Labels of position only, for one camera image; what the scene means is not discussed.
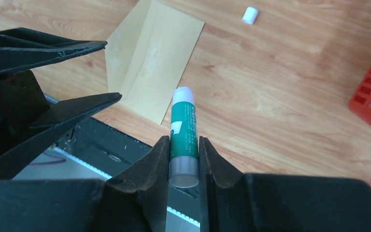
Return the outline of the brown paper envelope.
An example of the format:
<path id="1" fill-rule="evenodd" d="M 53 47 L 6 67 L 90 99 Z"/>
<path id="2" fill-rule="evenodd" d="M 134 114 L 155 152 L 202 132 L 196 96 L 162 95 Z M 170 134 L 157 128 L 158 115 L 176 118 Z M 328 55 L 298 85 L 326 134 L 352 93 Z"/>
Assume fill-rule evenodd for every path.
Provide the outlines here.
<path id="1" fill-rule="evenodd" d="M 141 0 L 107 39 L 108 90 L 121 104 L 160 124 L 204 22 L 159 0 Z"/>

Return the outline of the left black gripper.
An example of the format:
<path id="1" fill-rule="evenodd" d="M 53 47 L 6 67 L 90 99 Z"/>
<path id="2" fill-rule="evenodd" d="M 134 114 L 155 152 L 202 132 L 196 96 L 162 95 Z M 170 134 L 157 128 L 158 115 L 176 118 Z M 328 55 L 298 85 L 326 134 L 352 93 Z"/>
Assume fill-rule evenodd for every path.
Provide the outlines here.
<path id="1" fill-rule="evenodd" d="M 0 31 L 0 180 L 12 179 L 77 124 L 118 102 L 104 93 L 50 104 L 32 71 L 105 49 L 27 28 Z"/>

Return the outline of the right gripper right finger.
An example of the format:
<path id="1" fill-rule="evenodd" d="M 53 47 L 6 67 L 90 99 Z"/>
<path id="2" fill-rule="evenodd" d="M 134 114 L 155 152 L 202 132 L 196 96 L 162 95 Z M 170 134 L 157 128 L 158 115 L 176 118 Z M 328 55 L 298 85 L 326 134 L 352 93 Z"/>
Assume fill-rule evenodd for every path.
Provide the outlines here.
<path id="1" fill-rule="evenodd" d="M 243 173 L 199 139 L 203 232 L 371 232 L 371 187 L 357 179 Z"/>

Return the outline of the green white glue stick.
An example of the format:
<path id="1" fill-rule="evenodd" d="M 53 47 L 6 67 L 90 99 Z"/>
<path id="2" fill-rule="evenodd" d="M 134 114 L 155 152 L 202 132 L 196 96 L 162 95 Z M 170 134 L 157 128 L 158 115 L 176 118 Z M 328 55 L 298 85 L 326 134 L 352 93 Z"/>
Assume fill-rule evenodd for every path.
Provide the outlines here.
<path id="1" fill-rule="evenodd" d="M 171 107 L 169 184 L 181 189 L 199 184 L 199 155 L 194 94 L 178 87 Z"/>

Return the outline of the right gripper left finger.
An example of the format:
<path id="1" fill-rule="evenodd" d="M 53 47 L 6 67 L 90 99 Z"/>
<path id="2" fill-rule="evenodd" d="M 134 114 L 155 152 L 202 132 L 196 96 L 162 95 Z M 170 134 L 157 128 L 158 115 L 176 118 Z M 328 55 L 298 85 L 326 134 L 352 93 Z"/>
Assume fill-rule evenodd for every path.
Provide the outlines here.
<path id="1" fill-rule="evenodd" d="M 0 232 L 163 232 L 170 139 L 117 176 L 0 181 Z"/>

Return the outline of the white glue stick cap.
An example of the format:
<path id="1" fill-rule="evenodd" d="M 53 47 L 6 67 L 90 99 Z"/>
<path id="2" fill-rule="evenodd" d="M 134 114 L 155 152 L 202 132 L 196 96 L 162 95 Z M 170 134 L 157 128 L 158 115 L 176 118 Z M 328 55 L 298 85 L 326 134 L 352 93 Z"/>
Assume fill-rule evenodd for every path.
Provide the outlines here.
<path id="1" fill-rule="evenodd" d="M 253 6 L 248 6 L 242 16 L 242 22 L 252 25 L 254 24 L 257 16 L 259 14 L 259 10 Z"/>

